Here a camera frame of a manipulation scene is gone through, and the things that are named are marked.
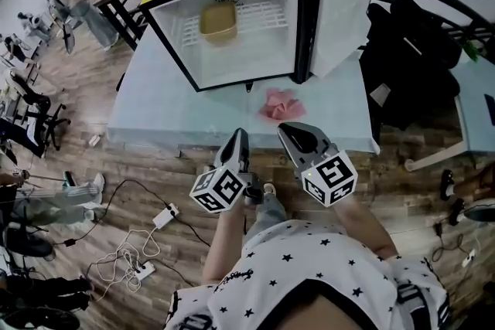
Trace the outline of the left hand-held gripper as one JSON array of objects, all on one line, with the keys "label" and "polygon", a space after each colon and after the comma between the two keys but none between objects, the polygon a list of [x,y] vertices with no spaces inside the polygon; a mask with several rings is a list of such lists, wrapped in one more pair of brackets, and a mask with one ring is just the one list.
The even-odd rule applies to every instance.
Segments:
[{"label": "left hand-held gripper", "polygon": [[241,200],[257,205],[264,197],[258,176],[249,171],[249,138],[237,128],[218,150],[213,166],[196,178],[189,196],[208,213],[222,213]]}]

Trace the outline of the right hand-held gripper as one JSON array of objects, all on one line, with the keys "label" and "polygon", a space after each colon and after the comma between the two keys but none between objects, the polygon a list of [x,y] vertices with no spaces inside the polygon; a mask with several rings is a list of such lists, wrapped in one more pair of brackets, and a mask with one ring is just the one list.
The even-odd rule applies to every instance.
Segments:
[{"label": "right hand-held gripper", "polygon": [[318,127],[301,122],[278,126],[278,137],[295,166],[302,188],[325,207],[352,194],[357,171],[345,151]]}]

